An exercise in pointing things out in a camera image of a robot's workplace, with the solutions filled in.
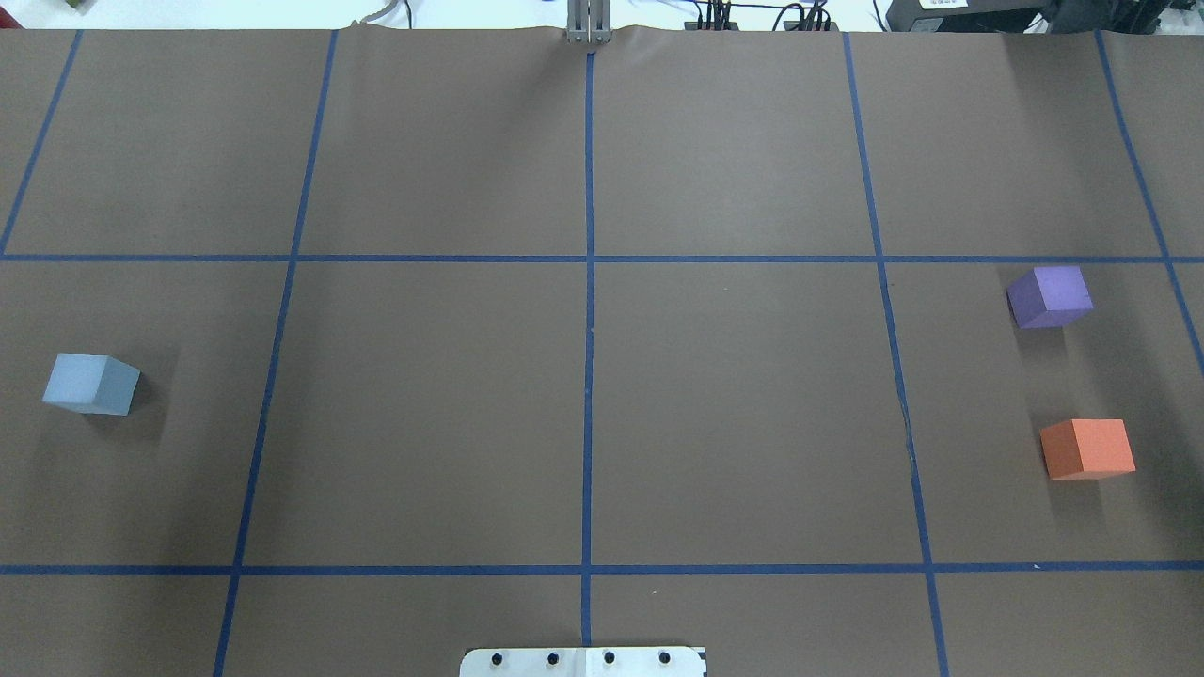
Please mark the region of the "light blue foam block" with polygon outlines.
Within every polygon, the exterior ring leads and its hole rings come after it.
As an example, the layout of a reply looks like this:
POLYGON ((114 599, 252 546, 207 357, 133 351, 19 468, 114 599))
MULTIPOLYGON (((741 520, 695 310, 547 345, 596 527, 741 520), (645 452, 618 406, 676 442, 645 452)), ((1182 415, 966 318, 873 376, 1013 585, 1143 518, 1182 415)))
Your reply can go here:
POLYGON ((59 353, 43 404, 82 416, 129 416, 141 371, 110 355, 59 353))

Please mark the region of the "purple foam block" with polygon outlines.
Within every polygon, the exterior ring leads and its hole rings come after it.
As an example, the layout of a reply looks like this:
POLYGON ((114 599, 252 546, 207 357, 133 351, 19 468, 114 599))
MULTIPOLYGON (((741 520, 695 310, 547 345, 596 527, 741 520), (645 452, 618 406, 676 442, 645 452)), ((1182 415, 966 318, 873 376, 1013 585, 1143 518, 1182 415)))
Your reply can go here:
POLYGON ((1094 310, 1078 265, 1031 269, 1007 285, 1007 304, 1021 330, 1066 326, 1094 310))

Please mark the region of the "orange foam block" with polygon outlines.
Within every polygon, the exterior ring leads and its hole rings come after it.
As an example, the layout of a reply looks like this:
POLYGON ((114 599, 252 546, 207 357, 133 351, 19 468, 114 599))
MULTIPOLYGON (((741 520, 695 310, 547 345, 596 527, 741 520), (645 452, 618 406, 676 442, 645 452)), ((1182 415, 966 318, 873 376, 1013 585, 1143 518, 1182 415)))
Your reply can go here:
POLYGON ((1125 420, 1060 420, 1038 436, 1049 479, 1110 479, 1137 471, 1125 420))

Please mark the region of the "brown paper table mat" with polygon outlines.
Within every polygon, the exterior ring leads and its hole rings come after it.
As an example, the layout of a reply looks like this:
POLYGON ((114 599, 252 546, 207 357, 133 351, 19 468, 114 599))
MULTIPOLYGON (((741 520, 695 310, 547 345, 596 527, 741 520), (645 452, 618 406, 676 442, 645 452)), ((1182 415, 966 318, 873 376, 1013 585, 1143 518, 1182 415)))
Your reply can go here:
POLYGON ((1199 676, 1202 39, 4 31, 2 673, 580 644, 1199 676))

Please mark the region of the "grey aluminium frame post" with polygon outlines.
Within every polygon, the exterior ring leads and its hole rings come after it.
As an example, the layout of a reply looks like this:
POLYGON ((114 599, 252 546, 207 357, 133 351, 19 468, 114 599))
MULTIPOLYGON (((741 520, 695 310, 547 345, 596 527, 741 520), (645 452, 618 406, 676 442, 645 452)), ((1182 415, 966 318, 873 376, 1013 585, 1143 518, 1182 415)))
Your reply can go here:
POLYGON ((571 45, 603 45, 613 39, 610 0, 568 0, 566 19, 571 45))

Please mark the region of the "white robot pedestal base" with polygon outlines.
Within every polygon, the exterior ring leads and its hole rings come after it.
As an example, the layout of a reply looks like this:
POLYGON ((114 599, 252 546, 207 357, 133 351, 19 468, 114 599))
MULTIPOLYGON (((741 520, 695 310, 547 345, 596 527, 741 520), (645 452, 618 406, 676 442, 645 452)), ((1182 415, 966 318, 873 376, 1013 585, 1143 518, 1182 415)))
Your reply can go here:
POLYGON ((704 648, 609 646, 478 648, 460 663, 460 676, 706 676, 704 648))

